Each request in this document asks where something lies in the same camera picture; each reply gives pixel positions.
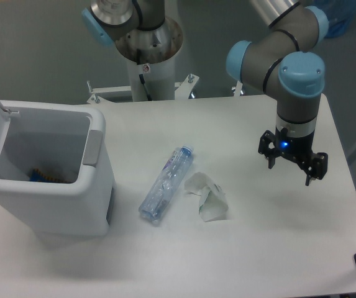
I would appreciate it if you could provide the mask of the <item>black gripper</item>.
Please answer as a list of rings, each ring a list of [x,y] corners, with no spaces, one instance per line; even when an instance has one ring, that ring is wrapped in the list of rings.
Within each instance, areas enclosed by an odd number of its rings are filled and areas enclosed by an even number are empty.
[[[295,161],[306,173],[305,185],[309,186],[313,180],[322,180],[327,173],[327,153],[312,151],[314,132],[304,137],[289,137],[286,129],[275,129],[275,135],[266,130],[260,137],[258,152],[268,161],[268,168],[272,169],[275,160],[283,157]]]

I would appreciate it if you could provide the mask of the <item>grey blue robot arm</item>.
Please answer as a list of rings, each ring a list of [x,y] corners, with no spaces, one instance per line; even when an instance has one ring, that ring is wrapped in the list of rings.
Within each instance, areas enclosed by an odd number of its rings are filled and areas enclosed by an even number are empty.
[[[282,157],[296,163],[306,179],[322,179],[328,155],[312,150],[325,64],[312,49],[325,37],[325,13],[299,1],[252,1],[270,29],[257,43],[237,42],[228,52],[226,71],[277,102],[276,129],[265,132],[258,151],[269,167]],[[165,14],[163,1],[92,1],[81,13],[91,35],[115,46],[131,67],[135,101],[175,98],[174,69],[158,66],[176,57],[183,38]]]

